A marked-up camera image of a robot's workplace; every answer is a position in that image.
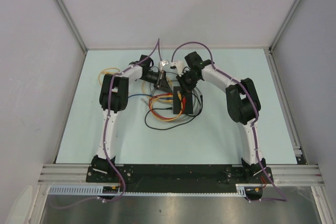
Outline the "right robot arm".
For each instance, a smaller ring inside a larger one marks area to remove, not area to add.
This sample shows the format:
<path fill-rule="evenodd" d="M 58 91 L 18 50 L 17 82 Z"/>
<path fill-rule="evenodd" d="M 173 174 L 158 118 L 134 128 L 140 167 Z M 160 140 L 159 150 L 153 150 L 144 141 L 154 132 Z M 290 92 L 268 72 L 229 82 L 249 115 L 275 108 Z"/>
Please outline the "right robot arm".
<path fill-rule="evenodd" d="M 176 78 L 182 91 L 191 92 L 200 80 L 207 81 L 222 90 L 226 95 L 227 111 L 230 118 L 240 127 L 243 140 L 241 159 L 243 179 L 254 183 L 261 177 L 269 177 L 266 160 L 259 148 L 257 122 L 261 109 L 255 85 L 250 78 L 238 80 L 217 68 L 211 59 L 202 60 L 197 52 L 184 57 L 188 70 Z"/>

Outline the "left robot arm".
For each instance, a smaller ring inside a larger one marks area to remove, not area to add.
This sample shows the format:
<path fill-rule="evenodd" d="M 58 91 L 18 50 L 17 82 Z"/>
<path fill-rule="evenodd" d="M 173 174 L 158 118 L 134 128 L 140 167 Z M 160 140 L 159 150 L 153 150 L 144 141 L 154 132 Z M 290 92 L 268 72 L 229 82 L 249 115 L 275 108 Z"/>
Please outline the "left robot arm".
<path fill-rule="evenodd" d="M 166 93 L 171 93 L 169 81 L 164 70 L 154 71 L 153 60 L 142 55 L 139 61 L 131 62 L 128 67 L 116 74 L 106 74 L 99 96 L 99 103 L 103 112 L 102 135 L 96 155 L 91 161 L 93 173 L 105 182 L 115 178 L 116 152 L 113 145 L 117 138 L 117 127 L 121 112 L 128 105 L 129 84 L 133 81 L 143 80 L 154 84 L 154 86 Z"/>

